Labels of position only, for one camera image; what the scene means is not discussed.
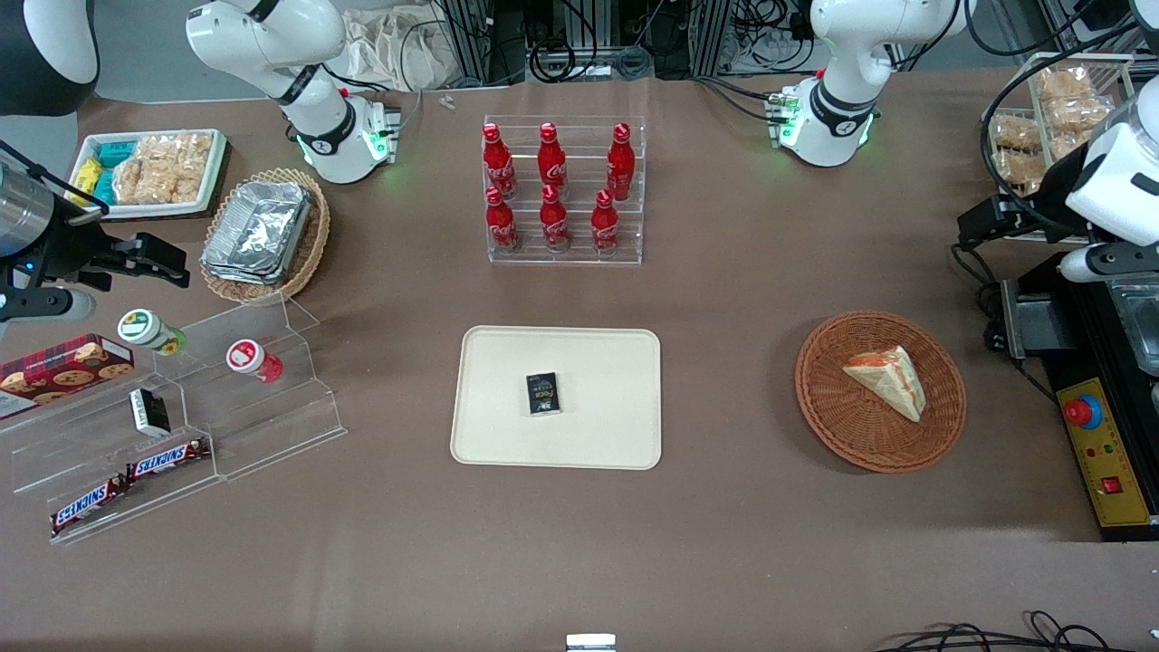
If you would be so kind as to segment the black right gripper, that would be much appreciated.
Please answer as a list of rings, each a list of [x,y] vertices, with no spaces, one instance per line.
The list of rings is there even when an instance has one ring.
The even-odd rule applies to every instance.
[[[187,290],[191,274],[182,248],[151,234],[132,236],[132,259],[127,241],[105,234],[103,213],[87,210],[78,215],[48,217],[34,210],[16,212],[16,288],[32,290],[48,281],[64,280],[111,287],[111,276],[127,274],[170,283]]]

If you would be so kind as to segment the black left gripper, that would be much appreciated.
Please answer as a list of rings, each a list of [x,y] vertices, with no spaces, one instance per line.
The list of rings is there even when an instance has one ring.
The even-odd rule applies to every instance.
[[[1083,173],[1088,144],[1076,145],[1047,166],[1043,157],[1014,149],[994,153],[997,195],[957,219],[956,244],[974,251],[997,239],[1038,239],[1047,244],[1089,244],[1088,219],[1067,207],[1067,195]]]

